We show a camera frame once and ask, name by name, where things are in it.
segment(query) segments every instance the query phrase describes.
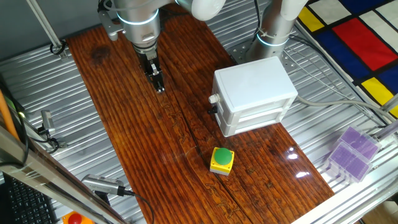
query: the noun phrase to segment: purple container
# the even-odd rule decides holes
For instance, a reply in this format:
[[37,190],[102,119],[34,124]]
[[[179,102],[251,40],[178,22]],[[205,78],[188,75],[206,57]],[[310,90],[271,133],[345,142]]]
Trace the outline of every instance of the purple container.
[[338,140],[338,142],[341,141],[351,146],[369,162],[373,159],[381,147],[380,144],[377,143],[377,141],[371,136],[354,127],[349,127],[344,132],[344,134]]
[[367,162],[362,155],[345,144],[339,143],[328,158],[330,164],[337,167],[340,175],[345,179],[360,182],[372,168],[372,164]]
[[357,127],[349,127],[333,147],[325,165],[348,181],[360,182],[372,169],[371,160],[381,145]]

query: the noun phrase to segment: mondrian pattern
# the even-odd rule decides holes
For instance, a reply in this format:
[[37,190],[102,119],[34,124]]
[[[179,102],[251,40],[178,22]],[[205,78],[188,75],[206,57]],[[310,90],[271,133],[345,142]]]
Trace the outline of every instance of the mondrian pattern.
[[398,93],[398,0],[310,1],[298,20],[373,101]]

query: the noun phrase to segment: wooden table surface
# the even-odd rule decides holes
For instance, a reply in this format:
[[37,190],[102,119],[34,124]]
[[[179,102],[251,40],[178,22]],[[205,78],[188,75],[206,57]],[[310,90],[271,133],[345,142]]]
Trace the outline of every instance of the wooden table surface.
[[[133,190],[156,223],[291,223],[333,195],[281,124],[224,138],[210,109],[214,71],[233,66],[204,22],[174,17],[159,37],[157,94],[123,35],[96,28],[67,40]],[[235,154],[209,171],[214,147]],[[150,223],[150,210],[139,205]]]

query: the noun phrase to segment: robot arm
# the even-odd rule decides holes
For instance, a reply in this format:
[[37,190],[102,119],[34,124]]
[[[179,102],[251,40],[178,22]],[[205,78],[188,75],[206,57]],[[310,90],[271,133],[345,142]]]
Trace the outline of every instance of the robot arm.
[[265,8],[261,26],[246,53],[246,61],[282,56],[294,22],[308,0],[273,0]]
[[[213,18],[223,7],[225,0],[102,0],[98,5],[98,15],[113,41],[121,31],[132,42],[140,59],[141,67],[148,80],[158,93],[164,91],[163,73],[157,56],[157,38],[160,34],[159,8],[176,2],[192,15],[205,21]],[[117,11],[120,25],[113,24],[108,10]]]

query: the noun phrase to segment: white box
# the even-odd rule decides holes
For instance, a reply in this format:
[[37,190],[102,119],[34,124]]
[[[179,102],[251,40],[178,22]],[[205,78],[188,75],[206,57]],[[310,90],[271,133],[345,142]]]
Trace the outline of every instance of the white box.
[[282,120],[297,96],[278,57],[215,71],[210,103],[225,137]]

